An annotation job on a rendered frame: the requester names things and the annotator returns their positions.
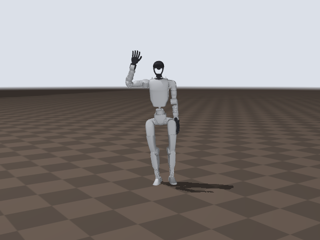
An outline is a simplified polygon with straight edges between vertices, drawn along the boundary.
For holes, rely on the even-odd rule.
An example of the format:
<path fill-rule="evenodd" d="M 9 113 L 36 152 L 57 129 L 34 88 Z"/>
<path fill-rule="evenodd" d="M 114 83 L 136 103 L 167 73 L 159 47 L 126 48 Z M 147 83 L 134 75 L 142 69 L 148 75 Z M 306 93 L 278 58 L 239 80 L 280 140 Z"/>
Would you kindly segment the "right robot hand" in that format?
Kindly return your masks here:
<path fill-rule="evenodd" d="M 131 65 L 135 65 L 134 67 L 134 70 L 136 69 L 136 64 L 141 60 L 142 56 L 139 58 L 140 56 L 140 51 L 139 51 L 139 54 L 138 54 L 138 50 L 137 50 L 137 53 L 136 53 L 136 50 L 135 51 L 132 51 L 132 58 L 131 58 Z M 130 67 L 129 67 L 130 68 Z"/>

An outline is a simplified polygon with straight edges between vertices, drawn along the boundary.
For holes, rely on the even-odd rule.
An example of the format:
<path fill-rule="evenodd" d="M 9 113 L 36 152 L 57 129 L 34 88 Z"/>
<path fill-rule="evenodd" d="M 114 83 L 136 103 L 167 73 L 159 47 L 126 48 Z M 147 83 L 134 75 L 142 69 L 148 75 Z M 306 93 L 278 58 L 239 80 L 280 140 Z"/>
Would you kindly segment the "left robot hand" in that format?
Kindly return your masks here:
<path fill-rule="evenodd" d="M 178 134 L 180 131 L 180 123 L 179 123 L 180 120 L 178 120 L 177 117 L 175 117 L 174 120 L 176 122 L 176 134 Z"/>

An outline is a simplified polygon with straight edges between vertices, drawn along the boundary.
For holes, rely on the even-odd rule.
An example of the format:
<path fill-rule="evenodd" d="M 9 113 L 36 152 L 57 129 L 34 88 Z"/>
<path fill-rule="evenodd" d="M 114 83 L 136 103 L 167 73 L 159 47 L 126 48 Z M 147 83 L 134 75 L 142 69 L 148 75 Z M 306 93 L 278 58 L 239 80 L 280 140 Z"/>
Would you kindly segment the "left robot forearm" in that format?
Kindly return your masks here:
<path fill-rule="evenodd" d="M 178 111 L 178 100 L 176 99 L 176 105 L 172 106 L 173 119 L 177 118 L 179 120 L 179 111 Z"/>

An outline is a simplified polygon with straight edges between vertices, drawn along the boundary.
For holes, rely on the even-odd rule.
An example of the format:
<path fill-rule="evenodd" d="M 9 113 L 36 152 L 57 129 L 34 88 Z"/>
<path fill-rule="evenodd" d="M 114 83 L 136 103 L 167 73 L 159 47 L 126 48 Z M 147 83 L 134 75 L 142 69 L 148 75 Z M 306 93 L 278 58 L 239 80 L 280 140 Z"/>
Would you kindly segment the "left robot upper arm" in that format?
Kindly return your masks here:
<path fill-rule="evenodd" d="M 174 80 L 168 80 L 168 85 L 171 87 L 170 92 L 171 92 L 171 99 L 170 103 L 171 105 L 176 105 L 177 104 L 177 84 Z"/>

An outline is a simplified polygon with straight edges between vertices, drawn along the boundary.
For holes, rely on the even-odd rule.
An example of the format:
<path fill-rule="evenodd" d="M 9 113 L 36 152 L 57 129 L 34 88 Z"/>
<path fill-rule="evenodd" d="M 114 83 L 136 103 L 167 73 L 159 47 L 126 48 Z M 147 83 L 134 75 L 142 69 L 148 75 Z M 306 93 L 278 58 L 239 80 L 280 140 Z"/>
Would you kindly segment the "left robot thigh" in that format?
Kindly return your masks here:
<path fill-rule="evenodd" d="M 177 125 L 173 118 L 167 117 L 167 132 L 168 132 L 168 147 L 166 148 L 167 154 L 171 154 L 171 151 L 176 150 L 176 139 L 177 139 Z"/>

